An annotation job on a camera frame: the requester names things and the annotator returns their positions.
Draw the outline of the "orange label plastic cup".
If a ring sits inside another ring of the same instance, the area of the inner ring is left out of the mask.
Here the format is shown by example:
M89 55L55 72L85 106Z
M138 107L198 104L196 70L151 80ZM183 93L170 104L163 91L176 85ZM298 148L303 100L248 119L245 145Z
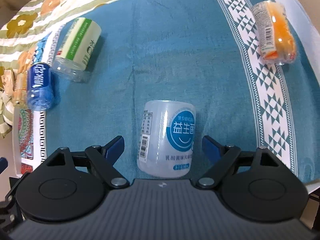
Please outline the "orange label plastic cup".
M296 42L281 3L271 0L255 4L251 12L259 35L261 55L266 63L284 65L295 61Z

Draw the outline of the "teal patterned cloth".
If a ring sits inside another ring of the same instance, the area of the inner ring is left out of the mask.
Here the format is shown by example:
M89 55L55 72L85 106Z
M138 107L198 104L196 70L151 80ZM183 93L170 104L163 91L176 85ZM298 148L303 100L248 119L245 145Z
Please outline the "teal patterned cloth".
M265 65L251 7L263 0L122 0L86 14L101 27L86 83L55 78L46 113L16 116L20 173L60 146L80 150L117 135L116 167L146 178L136 159L144 105L188 102L196 109L189 176L209 165L205 135L244 150L268 147L298 178L319 184L319 33L297 0L285 5L297 58Z

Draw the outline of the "floral striped quilt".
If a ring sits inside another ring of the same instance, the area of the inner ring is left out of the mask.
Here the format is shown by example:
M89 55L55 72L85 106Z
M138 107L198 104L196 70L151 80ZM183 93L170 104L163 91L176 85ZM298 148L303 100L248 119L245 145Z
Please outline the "floral striped quilt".
M63 24L97 12L97 8L118 0L31 0L19 11L1 7L1 71L16 76L26 71L37 55L42 55L39 42L57 34Z

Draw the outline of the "white blue-label cup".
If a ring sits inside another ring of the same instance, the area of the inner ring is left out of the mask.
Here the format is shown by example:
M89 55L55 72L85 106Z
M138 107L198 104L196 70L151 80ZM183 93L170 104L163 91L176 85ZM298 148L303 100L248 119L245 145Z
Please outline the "white blue-label cup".
M145 104L137 154L139 169L158 178L180 178L191 167L196 110L186 102Z

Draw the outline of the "blue plastic cup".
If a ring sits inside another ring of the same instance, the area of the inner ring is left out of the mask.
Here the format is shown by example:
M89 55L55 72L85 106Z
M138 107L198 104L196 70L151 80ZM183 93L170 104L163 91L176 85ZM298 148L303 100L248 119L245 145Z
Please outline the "blue plastic cup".
M54 103L50 66L33 64L27 74L27 106L32 111L46 111Z

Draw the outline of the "green label clear cup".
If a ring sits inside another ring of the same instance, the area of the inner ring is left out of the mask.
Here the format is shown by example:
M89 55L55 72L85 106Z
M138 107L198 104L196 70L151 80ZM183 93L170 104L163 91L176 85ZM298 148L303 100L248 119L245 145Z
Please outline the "green label clear cup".
M59 46L52 70L69 80L83 82L86 68L101 34L101 27L91 19L76 18Z

